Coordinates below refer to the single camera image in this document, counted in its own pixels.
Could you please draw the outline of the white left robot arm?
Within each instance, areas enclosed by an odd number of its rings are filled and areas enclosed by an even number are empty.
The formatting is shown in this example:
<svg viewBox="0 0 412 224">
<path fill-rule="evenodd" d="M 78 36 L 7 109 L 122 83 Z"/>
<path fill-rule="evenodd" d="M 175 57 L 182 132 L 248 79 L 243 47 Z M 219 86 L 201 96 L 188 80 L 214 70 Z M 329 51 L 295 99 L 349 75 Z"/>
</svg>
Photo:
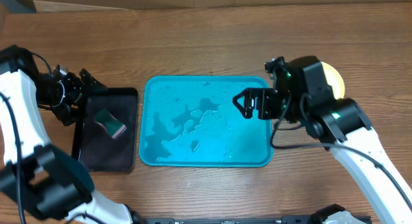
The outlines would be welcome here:
<svg viewBox="0 0 412 224">
<path fill-rule="evenodd" d="M 68 126 L 86 97 L 104 86 L 86 70 L 75 75 L 57 66 L 41 73 L 36 58 L 16 45 L 1 51 L 2 193 L 21 216 L 39 220 L 140 223 L 135 211 L 98 192 L 86 168 L 52 144 L 39 113 L 50 110 Z"/>
</svg>

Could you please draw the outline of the green and pink sponge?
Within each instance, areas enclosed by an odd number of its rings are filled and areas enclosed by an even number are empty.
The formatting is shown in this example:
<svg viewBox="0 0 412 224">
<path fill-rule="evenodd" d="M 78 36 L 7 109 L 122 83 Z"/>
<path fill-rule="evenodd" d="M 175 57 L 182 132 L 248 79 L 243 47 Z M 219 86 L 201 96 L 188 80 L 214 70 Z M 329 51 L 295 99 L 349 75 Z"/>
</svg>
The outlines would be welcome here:
<svg viewBox="0 0 412 224">
<path fill-rule="evenodd" d="M 112 139 L 118 138 L 126 129 L 126 125 L 115 118 L 107 109 L 102 109 L 93 117 L 98 124 Z"/>
</svg>

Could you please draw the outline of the yellow green plate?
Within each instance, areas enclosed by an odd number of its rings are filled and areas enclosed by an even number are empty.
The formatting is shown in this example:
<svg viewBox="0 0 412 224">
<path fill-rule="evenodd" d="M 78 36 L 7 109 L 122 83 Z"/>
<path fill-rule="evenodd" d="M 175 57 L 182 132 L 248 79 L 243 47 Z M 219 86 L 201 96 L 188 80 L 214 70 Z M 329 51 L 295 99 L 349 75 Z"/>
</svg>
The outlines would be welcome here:
<svg viewBox="0 0 412 224">
<path fill-rule="evenodd" d="M 336 100 L 344 98 L 345 85 L 339 72 L 328 63 L 322 62 L 322 67 L 329 86 L 332 87 L 333 96 Z"/>
</svg>

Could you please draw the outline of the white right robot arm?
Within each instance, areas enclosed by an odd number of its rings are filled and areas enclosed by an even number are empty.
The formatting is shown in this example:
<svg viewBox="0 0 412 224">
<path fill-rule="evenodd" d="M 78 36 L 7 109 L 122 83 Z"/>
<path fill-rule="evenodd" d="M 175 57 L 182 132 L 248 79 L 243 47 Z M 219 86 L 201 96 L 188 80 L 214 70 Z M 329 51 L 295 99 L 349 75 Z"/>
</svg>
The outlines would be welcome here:
<svg viewBox="0 0 412 224">
<path fill-rule="evenodd" d="M 232 99 L 244 118 L 257 110 L 261 120 L 298 122 L 316 144 L 284 145 L 287 149 L 322 147 L 349 172 L 382 223 L 411 223 L 411 188 L 386 154 L 371 120 L 344 96 L 339 72 L 316 56 L 290 62 L 283 57 L 265 63 L 271 88 L 246 88 Z"/>
</svg>

